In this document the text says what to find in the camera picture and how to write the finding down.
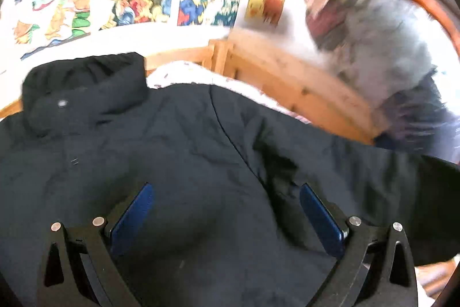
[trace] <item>metal screw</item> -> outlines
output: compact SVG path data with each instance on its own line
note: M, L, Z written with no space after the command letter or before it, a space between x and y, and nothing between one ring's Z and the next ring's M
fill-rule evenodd
M61 223L54 223L54 224L51 226L51 230L52 230L52 231L58 231L59 229L61 229Z
M94 218L93 225L94 226L101 226L104 223L104 221L105 220L104 220L103 217L98 216L98 217Z
M397 231L403 230L403 226L400 223L393 223L393 229Z
M360 226L361 225L361 219L357 216L352 216L350 217L350 224L354 226Z

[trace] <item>blue gripper pad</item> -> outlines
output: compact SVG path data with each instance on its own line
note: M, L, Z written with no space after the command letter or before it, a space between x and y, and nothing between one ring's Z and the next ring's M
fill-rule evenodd
M145 184L112 230L110 247L112 256L123 255L129 249L153 206L153 198L152 185Z
M307 184L300 188L300 205L326 253L340 259L345 252L344 234L327 208Z

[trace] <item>seam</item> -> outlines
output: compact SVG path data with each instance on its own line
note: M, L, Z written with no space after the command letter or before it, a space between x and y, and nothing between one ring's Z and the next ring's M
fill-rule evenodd
M243 158L243 155L240 153L240 151L238 150L238 148L235 146L235 144L233 143L233 141L230 139L229 135L227 134L227 132L225 131L224 127L222 126L220 120L219 120L219 115L217 115L217 111L216 111L216 108L214 106L214 102L212 101L212 92L211 92L211 89L212 89L212 86L213 85L209 85L209 98L211 100L211 105L212 105L212 109L214 110L214 114L216 115L216 120L220 126L220 129L222 129L222 132L224 133L224 135L227 137L227 139L229 140L230 144L233 146L233 148L235 149L235 151L238 153L238 155L240 155L240 158L241 160L244 162L244 164L246 164L246 167L248 167L248 169L251 171L251 173L254 175L254 177L257 178L258 181L261 181L261 179L254 173L254 171L252 170L252 168L249 166L248 162L245 160L245 158Z

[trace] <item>dark clothing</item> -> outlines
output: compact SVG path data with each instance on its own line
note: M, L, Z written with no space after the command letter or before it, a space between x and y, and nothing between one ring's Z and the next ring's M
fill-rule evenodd
M51 224L88 224L139 181L155 203L116 262L146 306L304 306L334 264L301 210L305 182L346 215L401 222L416 263L460 249L453 164L215 86L148 89L136 53L36 67L22 92L0 123L0 272L26 306Z

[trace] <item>jacket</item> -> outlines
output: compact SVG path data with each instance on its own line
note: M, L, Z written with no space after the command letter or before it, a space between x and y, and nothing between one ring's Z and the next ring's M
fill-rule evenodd
M334 265L309 183L346 215L403 224L416 264L460 249L460 171L358 144L212 85L149 89L136 53L34 68L0 123L0 272L25 306L50 225L106 215L134 182L155 203L116 264L146 306L304 306Z

